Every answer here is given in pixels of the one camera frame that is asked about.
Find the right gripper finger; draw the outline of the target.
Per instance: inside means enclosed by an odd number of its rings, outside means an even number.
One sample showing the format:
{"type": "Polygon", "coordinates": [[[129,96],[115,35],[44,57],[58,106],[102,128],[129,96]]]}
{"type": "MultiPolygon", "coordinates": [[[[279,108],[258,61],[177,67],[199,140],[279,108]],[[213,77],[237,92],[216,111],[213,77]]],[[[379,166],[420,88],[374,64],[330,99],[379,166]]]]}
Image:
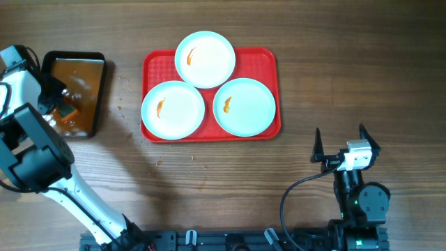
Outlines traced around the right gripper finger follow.
{"type": "Polygon", "coordinates": [[[370,146],[373,153],[380,153],[381,147],[376,143],[376,141],[372,138],[372,136],[367,132],[365,126],[361,123],[359,125],[359,133],[361,139],[366,139],[370,146]]]}
{"type": "Polygon", "coordinates": [[[313,157],[323,157],[324,155],[325,154],[324,154],[324,150],[323,150],[321,132],[320,132],[319,128],[317,128],[316,132],[315,132],[315,140],[314,140],[312,156],[313,157]]]}

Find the orange green sponge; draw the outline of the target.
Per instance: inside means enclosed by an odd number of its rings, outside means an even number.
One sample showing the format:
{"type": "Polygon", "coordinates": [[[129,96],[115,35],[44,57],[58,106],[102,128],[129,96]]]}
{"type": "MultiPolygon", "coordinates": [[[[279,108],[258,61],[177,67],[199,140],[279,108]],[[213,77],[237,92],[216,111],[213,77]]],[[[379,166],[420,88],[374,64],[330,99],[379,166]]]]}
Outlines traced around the orange green sponge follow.
{"type": "Polygon", "coordinates": [[[79,115],[79,107],[76,104],[64,103],[57,107],[62,123],[67,123],[79,115]]]}

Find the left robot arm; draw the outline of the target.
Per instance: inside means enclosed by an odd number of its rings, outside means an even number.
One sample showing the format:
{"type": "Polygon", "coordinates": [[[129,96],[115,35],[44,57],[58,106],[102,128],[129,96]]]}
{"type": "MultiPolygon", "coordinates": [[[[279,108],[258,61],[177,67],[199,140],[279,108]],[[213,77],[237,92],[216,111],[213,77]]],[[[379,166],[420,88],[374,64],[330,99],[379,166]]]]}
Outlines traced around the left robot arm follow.
{"type": "Polygon", "coordinates": [[[104,202],[80,176],[64,139],[44,117],[62,107],[66,85],[41,70],[36,53],[23,45],[2,49],[1,170],[11,192],[41,193],[76,217],[101,250],[150,250],[149,237],[122,213],[104,202]]]}

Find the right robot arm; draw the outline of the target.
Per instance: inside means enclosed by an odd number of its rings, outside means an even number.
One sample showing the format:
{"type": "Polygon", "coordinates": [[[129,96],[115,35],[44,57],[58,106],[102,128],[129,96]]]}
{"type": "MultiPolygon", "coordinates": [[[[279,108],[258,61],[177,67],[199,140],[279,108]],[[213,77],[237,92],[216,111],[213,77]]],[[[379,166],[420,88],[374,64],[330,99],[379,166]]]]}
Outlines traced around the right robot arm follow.
{"type": "Polygon", "coordinates": [[[379,156],[381,147],[363,125],[360,138],[346,143],[347,147],[334,155],[323,150],[320,130],[316,130],[311,161],[321,163],[322,174],[334,174],[334,195],[339,204],[341,218],[330,220],[324,233],[325,250],[377,250],[390,249],[386,213],[391,193],[377,182],[364,182],[362,173],[370,169],[379,156]]]}

